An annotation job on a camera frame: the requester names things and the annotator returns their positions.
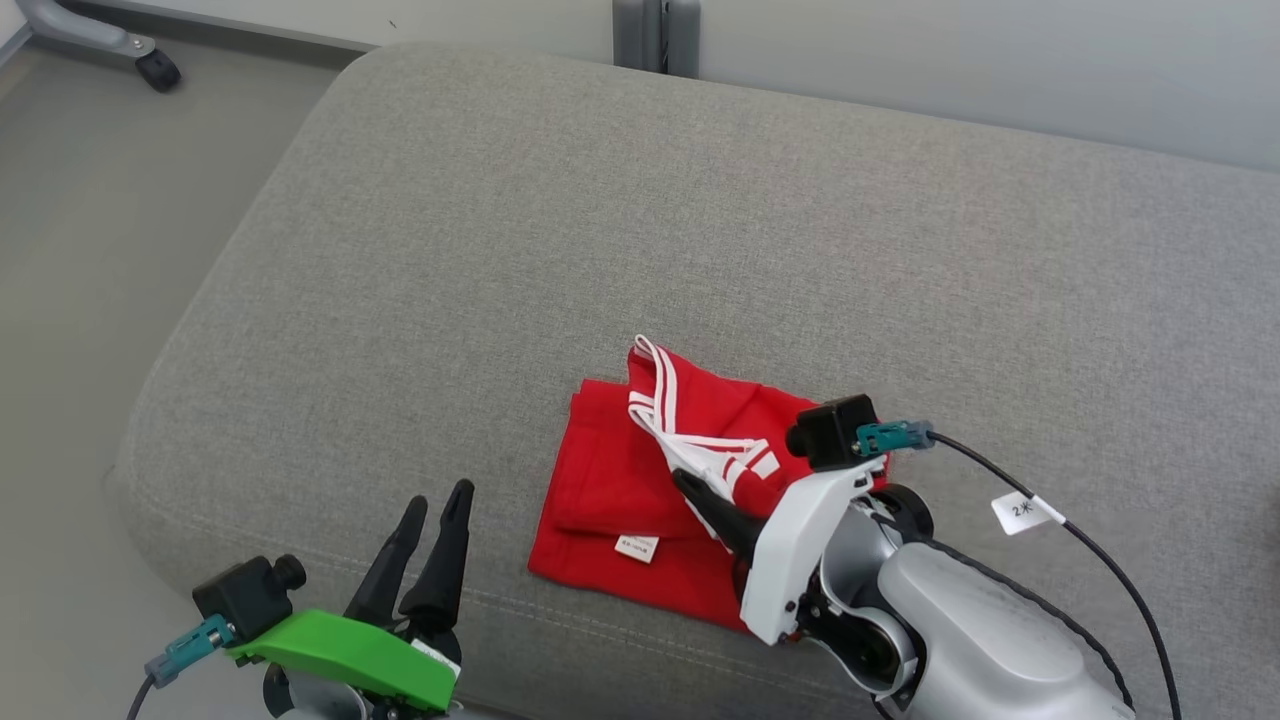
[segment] chair caster wheel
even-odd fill
[[[159,50],[152,50],[138,58],[133,61],[133,67],[156,92],[169,92],[182,79],[178,65],[174,65],[173,60]]]

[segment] clothing tag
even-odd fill
[[[658,550],[658,538],[622,536],[618,538],[618,544],[613,546],[613,550],[648,565],[653,562],[653,553]]]
[[[422,655],[430,657],[431,660],[439,662],[440,665],[444,665],[449,670],[453,670],[454,680],[457,680],[458,675],[462,674],[462,667],[460,667],[457,662],[449,660],[448,657],[444,656],[443,652],[435,650],[434,647],[426,644],[425,642],[415,639],[408,644],[413,646],[413,650],[421,652]]]
[[[1007,536],[1016,536],[1053,519],[1039,502],[1018,491],[992,500],[991,509],[996,511],[1000,527],[1005,528]]]

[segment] black cable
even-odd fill
[[[124,716],[124,720],[138,720],[138,711],[142,710],[142,701],[147,698],[147,693],[151,692],[151,688],[155,685],[155,675],[147,674],[147,679],[142,680],[142,687],[138,688],[138,694],[133,696],[133,705],[129,706],[129,714]]]
[[[982,465],[983,468],[989,470],[993,475],[996,475],[1006,484],[1009,484],[1009,487],[1023,493],[1023,496],[1025,496],[1028,500],[1036,497],[1032,491],[1027,489],[1027,486],[1019,483],[1016,479],[1014,479],[1012,475],[1001,470],[991,460],[983,457],[982,454],[970,450],[969,447],[961,445],[960,442],[956,442],[955,439],[951,439],[950,437],[942,433],[936,433],[933,430],[929,430],[928,437],[929,439],[941,442],[942,445],[955,450],[956,452]],[[1183,720],[1183,708],[1181,708],[1181,702],[1178,698],[1178,680],[1174,678],[1174,666],[1169,661],[1169,650],[1165,647],[1165,639],[1164,637],[1161,637],[1160,628],[1156,625],[1156,618],[1151,614],[1151,609],[1147,607],[1147,601],[1143,600],[1142,593],[1138,592],[1138,588],[1133,584],[1133,580],[1129,579],[1129,575],[1126,575],[1125,571],[1120,569],[1120,565],[1116,564],[1116,561],[1112,560],[1111,556],[1107,555],[1105,550],[1102,550],[1102,546],[1094,542],[1093,538],[1085,534],[1084,530],[1082,530],[1080,528],[1075,527],[1075,523],[1071,523],[1070,520],[1062,523],[1062,527],[1066,528],[1066,532],[1071,533],[1073,536],[1075,536],[1076,539],[1084,543],[1084,547],[1089,548],[1089,551],[1093,552],[1093,555],[1098,556],[1098,559],[1102,560],[1102,562],[1107,566],[1107,569],[1111,570],[1111,574],[1115,575],[1117,580],[1120,580],[1121,585],[1124,585],[1124,589],[1129,593],[1129,597],[1133,598],[1134,605],[1138,606],[1138,612],[1142,614],[1142,620],[1147,624],[1147,630],[1151,633],[1151,641],[1156,644],[1156,655],[1160,657],[1160,670],[1165,675],[1165,687],[1169,689],[1169,705],[1170,710],[1172,711],[1172,720]]]
[[[909,533],[904,532],[901,528],[899,528],[896,524],[893,524],[892,521],[886,520],[884,518],[882,518],[879,515],[873,515],[873,518],[876,519],[877,523],[897,530],[899,534],[902,536],[902,539],[905,542],[918,542],[918,543],[927,544],[927,546],[932,547],[933,550],[937,550],[938,552],[941,552],[941,553],[946,555],[947,557],[955,560],[956,562],[960,562],[961,565],[966,565],[969,568],[973,568],[974,570],[982,573],[983,575],[991,578],[992,580],[995,580],[995,582],[997,582],[997,583],[1007,587],[1009,589],[1014,591],[1015,593],[1018,593],[1019,596],[1024,597],[1025,600],[1033,602],[1037,607],[1039,607],[1041,610],[1043,610],[1047,615],[1050,615],[1050,616],[1056,618],[1057,620],[1060,620],[1064,625],[1066,625],[1066,628],[1069,630],[1071,630],[1073,633],[1075,633],[1076,635],[1079,635],[1080,639],[1084,641],[1084,644],[1089,646],[1089,648],[1093,652],[1098,653],[1098,657],[1102,659],[1102,665],[1105,665],[1107,667],[1107,670],[1111,671],[1111,676],[1115,678],[1116,689],[1120,691],[1120,697],[1121,697],[1121,700],[1124,700],[1125,706],[1129,707],[1129,710],[1135,710],[1134,705],[1133,705],[1133,694],[1129,693],[1129,685],[1124,682],[1124,674],[1120,673],[1120,666],[1116,665],[1115,659],[1111,657],[1111,653],[1107,652],[1107,648],[1101,642],[1098,642],[1098,638],[1093,637],[1093,633],[1091,633],[1089,630],[1087,630],[1084,628],[1084,625],[1080,625],[1079,623],[1076,623],[1074,618],[1071,618],[1070,615],[1068,615],[1066,612],[1064,612],[1062,610],[1060,610],[1052,602],[1050,602],[1050,601],[1044,600],[1043,597],[1041,597],[1039,594],[1037,594],[1036,591],[1024,587],[1018,580],[1014,580],[1012,578],[1010,578],[1010,577],[1000,573],[998,570],[993,570],[993,569],[983,565],[982,562],[974,560],[973,557],[969,557],[968,555],[960,552],[959,550],[956,550],[956,548],[954,548],[954,547],[951,547],[951,546],[948,546],[948,544],[946,544],[943,542],[940,542],[940,541],[936,541],[933,538],[924,537],[924,536],[920,536],[920,534],[914,534],[914,533],[909,534]]]

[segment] gray upholstery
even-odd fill
[[[623,378],[643,332],[795,393],[868,392],[987,451],[1146,591],[1188,717],[1272,717],[1277,238],[1277,176],[388,47],[338,78],[262,188],[156,363],[111,488],[173,587],[289,551],[303,600],[340,609],[407,498],[438,507],[470,477],[468,696],[547,719],[873,717],[813,648],[525,569],[570,395]],[[895,473],[942,539],[1073,612],[1140,716],[1167,716],[1100,562],[1059,529],[1006,538],[989,509],[1006,488],[954,452]]]

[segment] floor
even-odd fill
[[[200,620],[113,525],[101,478],[161,345],[344,64],[159,45],[184,74],[170,95],[63,47],[28,44],[0,68],[6,717],[123,717],[142,664]],[[205,661],[141,717],[269,717],[260,676]]]

